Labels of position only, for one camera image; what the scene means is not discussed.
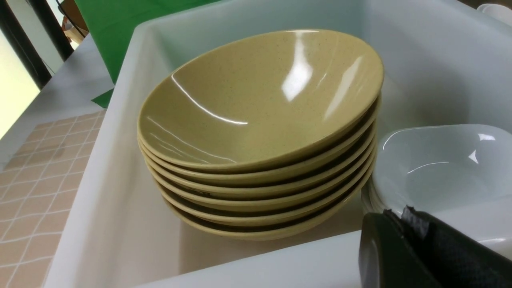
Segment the yellow bowl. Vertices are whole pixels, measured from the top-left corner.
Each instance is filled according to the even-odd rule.
[[[363,40],[272,32],[184,64],[144,102],[138,133],[157,157],[208,173],[286,166],[331,146],[375,101],[384,69]]]
[[[349,168],[347,168],[346,170],[343,170],[343,172],[337,174],[335,178],[331,179],[330,181],[297,194],[263,200],[225,200],[204,197],[198,195],[197,192],[194,192],[190,189],[178,187],[176,184],[166,181],[151,168],[150,171],[153,174],[154,179],[160,185],[162,185],[162,189],[164,189],[165,191],[169,190],[170,193],[175,193],[180,197],[185,198],[186,200],[193,202],[197,205],[201,205],[203,207],[221,211],[242,213],[274,211],[300,205],[302,203],[305,203],[307,201],[310,201],[312,199],[315,199],[317,197],[320,197],[324,194],[331,192],[339,183],[343,182],[346,178],[352,175],[361,165],[363,165],[367,158],[375,156],[375,143],[376,141],[374,141],[372,145],[368,147],[365,153],[361,155],[358,158],[358,160],[355,161],[354,164],[349,166]]]
[[[145,152],[145,154],[151,158],[158,165],[166,168],[171,173],[176,174],[184,179],[194,181],[200,184],[222,186],[222,187],[253,187],[253,186],[269,186],[272,183],[277,183],[293,177],[298,177],[315,169],[318,169],[332,159],[338,158],[345,151],[350,149],[354,143],[363,135],[368,127],[373,123],[377,117],[379,111],[380,101],[377,100],[372,107],[365,113],[365,115],[358,120],[356,125],[351,129],[350,132],[345,134],[333,147],[329,147],[322,153],[305,159],[304,161],[285,166],[277,169],[243,173],[243,174],[211,174],[202,173],[184,169],[175,165],[170,164],[155,154],[151,153],[139,140],[139,146]]]
[[[319,211],[332,201],[341,197],[345,192],[349,191],[369,170],[373,170],[374,159],[375,154],[372,154],[371,157],[366,159],[362,167],[357,169],[356,172],[342,181],[342,183],[339,183],[332,190],[332,193],[315,197],[311,201],[287,209],[264,211],[263,213],[238,213],[210,209],[187,201],[177,194],[164,189],[160,185],[158,185],[158,187],[160,188],[162,196],[173,206],[203,220],[234,227],[259,227],[292,221]]]
[[[352,196],[356,195],[357,192],[361,190],[366,181],[368,181],[368,178],[370,178],[370,175],[371,170],[368,170],[364,177],[356,185],[354,185],[349,192],[342,194],[341,197],[335,201],[332,201],[329,205],[325,206],[319,211],[316,211],[315,213],[289,222],[262,227],[231,227],[212,223],[191,215],[185,211],[179,210],[167,201],[166,203],[174,212],[174,214],[178,216],[183,222],[198,230],[218,236],[240,240],[275,240],[299,234],[329,219],[331,216],[336,214],[336,212],[338,212],[345,204],[347,204]]]
[[[328,181],[329,179],[332,179],[336,173],[341,171],[343,168],[347,167],[366,150],[366,148],[373,141],[374,135],[375,129],[370,129],[356,142],[356,144],[354,144],[352,148],[346,151],[343,155],[336,159],[333,159],[327,165],[320,167],[314,171],[311,171],[306,175],[296,177],[293,179],[287,179],[282,183],[277,183],[271,186],[263,187],[232,188],[210,186],[196,183],[193,181],[183,179],[169,172],[168,170],[156,164],[153,160],[151,160],[151,158],[145,155],[144,152],[143,155],[148,167],[151,167],[156,172],[158,172],[158,174],[161,175],[161,178],[165,179],[165,181],[177,183],[180,186],[190,188],[201,193],[204,196],[209,196],[212,198],[231,200],[256,200],[263,198],[276,198],[282,195],[294,194],[301,190],[309,189],[323,181],[325,182]]]

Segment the white plastic bin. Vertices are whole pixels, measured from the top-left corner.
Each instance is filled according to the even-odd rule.
[[[138,151],[140,106],[172,70],[233,40],[297,28],[351,33],[381,55],[380,135],[456,123],[512,131],[512,31],[456,0],[228,0],[146,22],[134,32],[45,287],[139,285],[360,228],[355,200],[287,239],[205,234],[166,207]]]

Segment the black object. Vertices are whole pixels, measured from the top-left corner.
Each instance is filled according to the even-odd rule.
[[[363,288],[512,287],[512,262],[434,216],[406,207],[363,219]]]
[[[68,38],[64,35],[61,25],[53,15],[52,9],[46,0],[27,0],[41,24],[48,33],[53,45],[57,49],[63,61],[66,61],[73,53],[73,48]]]
[[[50,81],[52,75],[30,43],[6,0],[0,0],[0,29],[37,87],[42,89]]]

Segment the beige tile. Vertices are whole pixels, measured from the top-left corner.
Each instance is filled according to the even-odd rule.
[[[46,135],[46,132],[48,132],[48,129],[50,128],[32,131],[25,142],[39,141],[43,139]]]
[[[80,151],[81,147],[82,145],[75,145],[59,148],[57,153],[55,153],[55,156],[53,156],[52,162],[76,158],[76,155],[78,154],[78,151]]]
[[[101,124],[103,124],[103,119],[105,116],[98,117],[98,120],[96,120],[96,123],[94,124],[93,129],[99,129],[101,127]]]
[[[0,203],[0,221],[14,218],[22,202],[23,199],[8,203]]]
[[[7,232],[12,221],[0,221],[0,238]]]
[[[81,132],[81,131],[89,131],[93,128],[95,122],[96,122],[95,118],[80,121],[80,122],[75,122],[69,133],[71,134],[71,133],[76,133],[76,132]]]
[[[30,196],[40,196],[57,193],[64,176],[41,179],[37,182]]]
[[[64,231],[69,211],[46,214],[39,224],[36,233],[52,233]]]
[[[0,199],[3,198],[4,194],[7,192],[7,189],[9,188],[9,186],[3,186],[3,187],[0,187]]]
[[[77,173],[77,174],[69,174],[64,179],[64,183],[62,183],[62,186],[60,187],[61,191],[69,191],[78,189],[78,186],[80,186],[80,181],[82,181],[83,173]]]
[[[36,150],[37,146],[39,146],[40,141],[37,142],[28,142],[23,144],[18,151],[16,152],[17,155],[27,155],[32,154]]]
[[[69,133],[69,129],[71,128],[72,125],[73,125],[72,123],[69,123],[69,124],[64,124],[64,125],[59,125],[59,126],[53,126],[48,131],[48,134],[46,134],[46,138],[66,135]]]
[[[27,161],[27,166],[33,166],[37,164],[46,164],[48,163],[52,157],[53,154],[55,154],[56,150],[49,150],[49,151],[42,151],[32,154],[30,159]]]
[[[83,145],[82,149],[80,149],[80,152],[78,152],[78,157],[90,156],[91,152],[93,150],[93,147],[94,147],[94,142],[85,143]]]
[[[29,239],[0,243],[0,266],[18,263]]]
[[[13,183],[38,180],[41,177],[41,174],[45,168],[45,164],[25,167],[19,172],[18,176],[16,176],[16,178],[14,179]]]
[[[2,198],[2,201],[5,202],[27,197],[30,194],[30,191],[32,191],[32,188],[34,188],[36,183],[37,181],[12,184],[7,189],[7,192]]]
[[[0,173],[0,187],[12,183],[12,180],[14,180],[18,172],[19,170],[9,170]]]
[[[64,140],[64,136],[57,136],[52,138],[43,139],[39,147],[37,147],[36,152],[46,151],[46,150],[57,150],[60,148],[60,144]]]
[[[53,200],[53,204],[50,207],[49,212],[71,209],[73,201],[75,200],[75,196],[76,190],[61,192],[57,194],[55,200]]]
[[[16,265],[0,268],[0,287],[7,287],[15,269]]]
[[[89,161],[89,156],[76,158],[69,173],[77,173],[77,172],[85,171],[88,161]]]
[[[99,129],[91,130],[91,133],[87,137],[86,142],[94,142],[94,141],[96,141],[96,138],[98,138],[98,132],[99,132]]]
[[[69,124],[73,123],[76,120],[76,117],[66,118],[55,122],[55,125]]]
[[[71,168],[71,164],[73,164],[73,159],[50,163],[41,175],[41,178],[67,174]]]
[[[5,165],[4,171],[22,168],[23,165],[25,165],[25,163],[29,159],[29,157],[30,157],[30,155],[13,157],[9,161],[9,163],[7,163],[7,165]]]
[[[48,122],[48,123],[43,123],[43,124],[39,124],[37,125],[34,130],[40,130],[40,129],[44,129],[44,128],[49,128],[53,125],[53,122]]]
[[[53,256],[59,245],[60,234],[37,235],[32,237],[22,261],[30,261],[40,257]]]
[[[23,217],[30,214],[45,213],[48,210],[48,207],[50,207],[53,197],[54,195],[27,198],[19,211],[18,217]]]
[[[64,143],[63,143],[62,146],[65,147],[65,146],[72,146],[72,145],[77,145],[77,144],[83,144],[83,143],[85,143],[88,134],[89,134],[89,131],[69,134],[64,139]]]
[[[46,277],[51,258],[21,264],[12,277],[9,288],[39,288]]]
[[[16,219],[4,236],[4,240],[18,239],[32,235],[41,218],[43,218],[43,215],[31,215]]]
[[[99,115],[99,112],[82,115],[82,116],[79,116],[78,118],[76,118],[76,121],[79,122],[79,121],[84,121],[84,120],[91,119],[91,118],[96,118],[96,117],[98,117],[98,115]]]

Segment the green cloth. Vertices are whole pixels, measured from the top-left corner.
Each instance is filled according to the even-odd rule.
[[[218,0],[75,0],[115,83],[137,25]]]
[[[98,97],[92,99],[91,101],[98,104],[102,108],[108,108],[110,103],[110,98],[112,98],[112,92],[114,92],[114,89],[110,89],[106,91],[105,93],[99,95]]]

